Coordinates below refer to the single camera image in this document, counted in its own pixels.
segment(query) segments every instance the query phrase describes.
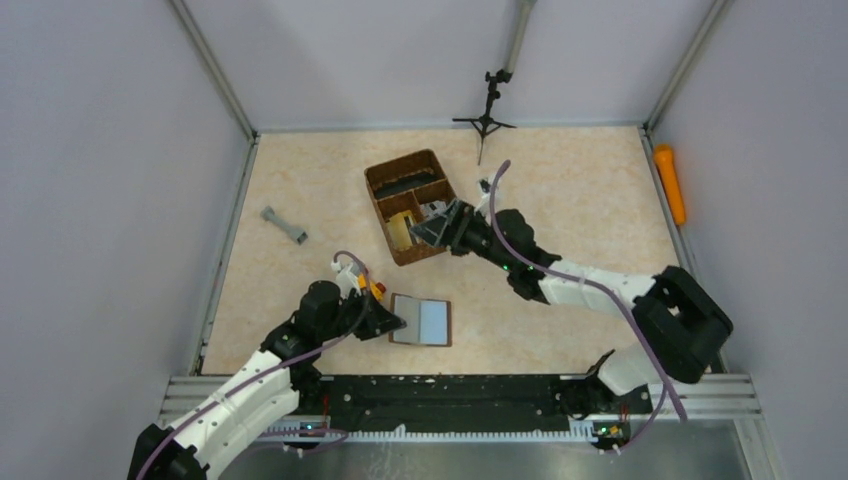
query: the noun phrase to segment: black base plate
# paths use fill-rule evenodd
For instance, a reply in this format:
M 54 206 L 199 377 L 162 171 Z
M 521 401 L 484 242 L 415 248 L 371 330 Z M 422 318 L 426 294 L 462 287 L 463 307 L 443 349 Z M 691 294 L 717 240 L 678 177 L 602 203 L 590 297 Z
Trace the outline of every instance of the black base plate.
M 295 415 L 326 413 L 334 428 L 386 432 L 527 432 L 569 429 L 557 394 L 580 383 L 560 375 L 336 375 L 325 376 L 314 400 Z M 646 388 L 621 397 L 607 411 L 651 412 Z

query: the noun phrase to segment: white wall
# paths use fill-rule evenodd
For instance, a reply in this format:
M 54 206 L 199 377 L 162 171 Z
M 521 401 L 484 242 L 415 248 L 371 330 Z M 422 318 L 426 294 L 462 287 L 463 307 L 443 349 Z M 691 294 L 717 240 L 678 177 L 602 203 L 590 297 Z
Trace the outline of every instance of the white wall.
M 848 3 L 736 2 L 657 132 L 789 478 L 844 478 Z
M 190 0 L 260 129 L 449 126 L 479 116 L 515 0 Z M 711 0 L 540 0 L 494 116 L 641 122 Z
M 123 478 L 246 141 L 164 1 L 2 12 L 0 478 Z

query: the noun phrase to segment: wooden box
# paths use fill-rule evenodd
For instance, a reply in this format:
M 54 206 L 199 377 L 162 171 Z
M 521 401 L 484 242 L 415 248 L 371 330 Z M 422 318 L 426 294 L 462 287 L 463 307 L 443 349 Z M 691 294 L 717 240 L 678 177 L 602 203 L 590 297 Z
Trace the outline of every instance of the wooden box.
M 395 214 L 411 211 L 415 223 L 424 221 L 421 205 L 437 200 L 450 203 L 456 198 L 436 154 L 421 150 L 365 169 L 368 195 L 386 238 L 389 252 L 398 266 L 408 265 L 445 251 L 420 241 L 399 250 L 392 242 L 386 222 Z

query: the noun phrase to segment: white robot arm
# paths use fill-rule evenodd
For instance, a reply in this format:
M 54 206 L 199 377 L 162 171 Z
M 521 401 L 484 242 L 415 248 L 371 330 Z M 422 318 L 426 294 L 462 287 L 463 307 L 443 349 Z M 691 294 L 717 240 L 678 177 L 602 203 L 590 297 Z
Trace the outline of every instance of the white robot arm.
M 565 260 L 536 245 L 533 228 L 515 209 L 494 213 L 496 232 L 491 225 L 496 182 L 497 176 L 491 187 L 488 180 L 478 183 L 485 198 L 482 206 L 474 208 L 455 199 L 439 216 L 411 231 L 453 255 L 474 253 L 499 266 L 508 272 L 507 282 L 515 293 L 527 300 L 579 305 L 632 318 L 645 345 L 604 355 L 587 376 L 591 388 L 585 389 L 584 397 L 588 400 L 578 398 L 574 413 L 589 414 L 604 398 L 622 396 L 663 376 L 666 381 L 670 377 L 684 383 L 700 380 L 733 324 L 691 275 L 674 266 L 657 275 L 630 275 Z M 646 348 L 655 355 L 663 375 Z
M 335 282 L 312 283 L 300 308 L 221 388 L 164 429 L 154 424 L 139 435 L 128 480 L 217 479 L 315 389 L 321 374 L 312 363 L 321 350 L 348 334 L 368 340 L 406 326 L 380 305 L 385 287 L 371 284 L 365 291 L 364 272 L 356 263 L 332 267 Z

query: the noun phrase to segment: yellow object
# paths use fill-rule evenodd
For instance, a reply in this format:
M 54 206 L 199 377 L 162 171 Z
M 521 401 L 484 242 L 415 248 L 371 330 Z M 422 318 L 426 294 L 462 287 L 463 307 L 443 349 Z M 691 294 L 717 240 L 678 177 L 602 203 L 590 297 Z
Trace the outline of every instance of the yellow object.
M 412 237 L 409 235 L 409 225 L 415 225 L 415 218 L 410 210 L 396 213 L 389 218 L 386 226 L 389 229 L 389 237 L 396 250 L 406 250 L 412 246 Z
M 683 208 L 683 195 L 680 194 L 680 184 L 677 183 L 677 173 L 674 171 L 674 151 L 671 147 L 663 144 L 655 148 L 654 163 L 660 172 L 674 224 L 683 225 L 686 223 L 686 209 Z
M 359 274 L 359 288 L 365 288 L 365 275 Z M 371 293 L 374 294 L 374 298 L 377 299 L 378 302 L 383 301 L 383 291 L 380 290 L 379 284 L 375 281 L 371 281 Z

